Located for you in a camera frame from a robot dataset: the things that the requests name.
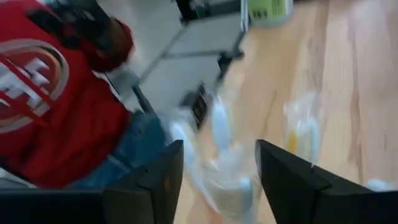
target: red jersey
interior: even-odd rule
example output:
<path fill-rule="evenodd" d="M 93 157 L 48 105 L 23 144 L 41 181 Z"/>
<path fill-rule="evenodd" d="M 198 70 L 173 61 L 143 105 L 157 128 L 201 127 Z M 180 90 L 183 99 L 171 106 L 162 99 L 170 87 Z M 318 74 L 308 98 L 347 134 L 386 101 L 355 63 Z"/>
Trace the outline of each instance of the red jersey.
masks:
<path fill-rule="evenodd" d="M 0 160 L 39 187 L 64 187 L 104 161 L 126 128 L 129 112 L 92 69 L 118 67 L 132 41 L 117 60 L 66 49 L 26 17 L 37 7 L 0 0 Z"/>

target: black object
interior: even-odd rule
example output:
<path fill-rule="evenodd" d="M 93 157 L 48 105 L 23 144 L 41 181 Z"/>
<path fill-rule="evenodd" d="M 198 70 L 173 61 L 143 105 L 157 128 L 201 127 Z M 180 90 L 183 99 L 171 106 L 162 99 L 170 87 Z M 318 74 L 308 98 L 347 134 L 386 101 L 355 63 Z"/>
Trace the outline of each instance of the black object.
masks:
<path fill-rule="evenodd" d="M 204 6 L 197 7 L 192 6 L 192 0 L 175 0 L 175 2 L 181 12 L 181 22 L 184 24 L 198 19 L 240 12 L 241 10 L 240 0 L 230 0 L 213 5 L 206 3 Z"/>
<path fill-rule="evenodd" d="M 217 60 L 218 66 L 220 67 L 220 74 L 217 77 L 217 84 L 220 84 L 228 71 L 229 65 L 235 59 L 242 59 L 244 57 L 244 53 L 239 50 L 239 47 L 235 47 L 232 52 L 222 52 Z"/>
<path fill-rule="evenodd" d="M 201 84 L 196 92 L 188 92 L 180 103 L 180 106 L 191 109 L 197 128 L 199 129 L 205 121 L 209 107 L 204 84 Z"/>
<path fill-rule="evenodd" d="M 182 141 L 176 141 L 105 189 L 0 190 L 0 222 L 172 224 L 182 172 Z"/>
<path fill-rule="evenodd" d="M 52 0 L 46 5 L 50 11 L 36 9 L 27 16 L 64 46 L 75 49 L 85 39 L 98 50 L 112 51 L 111 19 L 95 0 Z"/>
<path fill-rule="evenodd" d="M 277 223 L 398 222 L 398 192 L 373 192 L 263 140 L 256 160 Z"/>

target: person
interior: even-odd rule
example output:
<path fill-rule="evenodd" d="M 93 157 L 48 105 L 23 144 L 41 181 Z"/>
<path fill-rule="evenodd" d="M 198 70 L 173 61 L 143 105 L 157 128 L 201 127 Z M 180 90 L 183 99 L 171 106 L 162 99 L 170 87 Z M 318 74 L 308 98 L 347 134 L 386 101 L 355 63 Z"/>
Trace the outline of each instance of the person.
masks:
<path fill-rule="evenodd" d="M 104 187 L 155 157 L 165 144 L 159 119 L 130 113 L 93 73 L 127 60 L 129 28 L 102 18 L 106 49 L 89 41 L 98 34 L 80 34 L 74 24 L 65 32 L 78 42 L 46 30 L 56 22 L 39 17 L 40 26 L 27 16 L 32 9 L 51 12 L 36 0 L 0 0 L 1 163 L 38 187 L 80 188 Z M 78 31 L 93 28 L 85 26 Z"/>

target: jeans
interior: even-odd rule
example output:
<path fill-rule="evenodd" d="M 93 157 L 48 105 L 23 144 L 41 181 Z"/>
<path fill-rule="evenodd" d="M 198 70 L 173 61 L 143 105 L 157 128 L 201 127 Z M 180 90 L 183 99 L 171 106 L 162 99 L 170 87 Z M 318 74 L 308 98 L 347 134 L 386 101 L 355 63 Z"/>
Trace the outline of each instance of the jeans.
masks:
<path fill-rule="evenodd" d="M 115 150 L 93 172 L 70 187 L 105 187 L 154 159 L 165 148 L 165 142 L 165 133 L 156 114 L 135 112 Z"/>

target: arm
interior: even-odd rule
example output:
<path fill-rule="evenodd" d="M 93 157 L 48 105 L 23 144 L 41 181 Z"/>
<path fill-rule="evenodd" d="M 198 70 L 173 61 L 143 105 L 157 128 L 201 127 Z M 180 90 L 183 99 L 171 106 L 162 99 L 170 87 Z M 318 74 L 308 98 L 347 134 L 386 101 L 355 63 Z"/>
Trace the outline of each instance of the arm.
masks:
<path fill-rule="evenodd" d="M 115 18 L 111 19 L 110 32 L 114 45 L 111 52 L 100 52 L 88 41 L 81 46 L 92 69 L 97 72 L 108 72 L 119 67 L 128 59 L 134 46 L 130 28 Z"/>

